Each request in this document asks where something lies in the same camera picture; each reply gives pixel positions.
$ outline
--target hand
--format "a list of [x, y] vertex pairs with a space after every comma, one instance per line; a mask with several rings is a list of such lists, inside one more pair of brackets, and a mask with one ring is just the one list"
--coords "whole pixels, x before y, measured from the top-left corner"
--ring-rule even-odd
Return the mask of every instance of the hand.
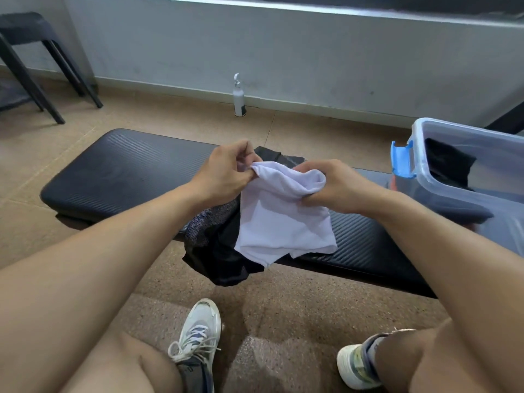
[[255, 161], [262, 159], [247, 139], [217, 147], [190, 185], [196, 194], [203, 195], [205, 208], [226, 204], [257, 177], [255, 171], [246, 169]]
[[320, 205], [343, 214], [370, 216], [389, 194], [389, 190], [364, 178], [340, 160], [306, 161], [293, 169], [319, 170], [326, 175], [324, 189], [302, 199], [305, 206]]

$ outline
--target white bottle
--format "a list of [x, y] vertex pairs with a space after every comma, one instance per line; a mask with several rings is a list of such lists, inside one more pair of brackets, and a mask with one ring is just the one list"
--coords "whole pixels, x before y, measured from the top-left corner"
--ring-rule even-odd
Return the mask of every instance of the white bottle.
[[242, 117], [246, 115], [246, 103], [244, 101], [244, 91], [240, 86], [239, 74], [233, 77], [235, 80], [235, 89], [233, 90], [233, 105], [235, 105], [235, 116]]

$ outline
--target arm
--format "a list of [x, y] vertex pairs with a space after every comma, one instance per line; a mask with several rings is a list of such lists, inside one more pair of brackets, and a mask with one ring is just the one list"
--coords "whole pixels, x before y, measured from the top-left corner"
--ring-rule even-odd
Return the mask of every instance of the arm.
[[363, 178], [338, 160], [296, 167], [326, 174], [324, 189], [303, 200], [375, 218], [425, 278], [462, 338], [508, 391], [524, 391], [524, 259]]
[[237, 161], [259, 161], [249, 142], [215, 149], [190, 183], [1, 270], [2, 391], [59, 390], [180, 228], [255, 177]]

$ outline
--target forearm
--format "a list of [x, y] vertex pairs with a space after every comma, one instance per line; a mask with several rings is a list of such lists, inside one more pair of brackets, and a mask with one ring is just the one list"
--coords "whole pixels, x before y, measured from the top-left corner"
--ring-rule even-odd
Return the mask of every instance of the forearm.
[[2, 386], [56, 391], [201, 208], [181, 186], [0, 271]]
[[381, 223], [426, 279], [464, 340], [499, 380], [524, 356], [524, 259], [396, 192], [375, 206]]

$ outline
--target white cloth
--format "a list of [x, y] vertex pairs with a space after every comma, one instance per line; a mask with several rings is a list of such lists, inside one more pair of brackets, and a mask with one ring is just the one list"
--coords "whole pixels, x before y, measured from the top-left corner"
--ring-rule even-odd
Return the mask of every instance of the white cloth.
[[325, 175], [301, 173], [274, 161], [254, 162], [257, 179], [240, 195], [240, 230], [235, 250], [269, 266], [286, 254], [332, 254], [337, 242], [326, 207], [304, 207], [300, 199], [320, 191]]

